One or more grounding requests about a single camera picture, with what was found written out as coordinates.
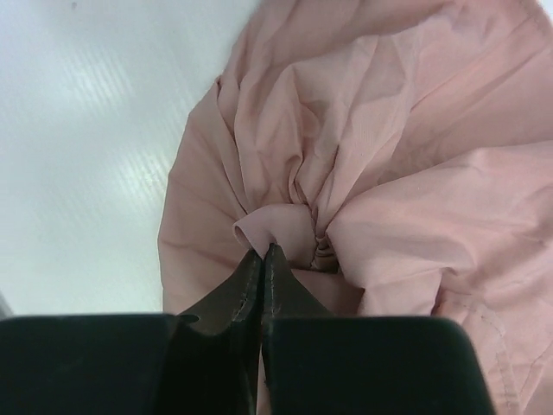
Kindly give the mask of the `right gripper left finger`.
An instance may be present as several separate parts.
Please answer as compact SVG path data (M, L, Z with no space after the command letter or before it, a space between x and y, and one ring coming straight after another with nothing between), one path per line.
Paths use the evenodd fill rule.
M178 315L2 320L2 413L254 413L261 274L248 252Z

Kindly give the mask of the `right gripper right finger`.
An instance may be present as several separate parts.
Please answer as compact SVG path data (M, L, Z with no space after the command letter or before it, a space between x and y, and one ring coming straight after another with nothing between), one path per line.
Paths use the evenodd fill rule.
M473 345L430 316L339 317L264 259L263 359L275 414L491 414Z

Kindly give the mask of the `pink pleated skirt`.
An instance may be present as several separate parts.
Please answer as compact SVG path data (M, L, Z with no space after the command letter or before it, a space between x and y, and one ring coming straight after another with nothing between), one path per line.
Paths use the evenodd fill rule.
M535 1L265 1L190 112L163 308L280 245L330 310L469 334L500 414L552 411L552 25Z

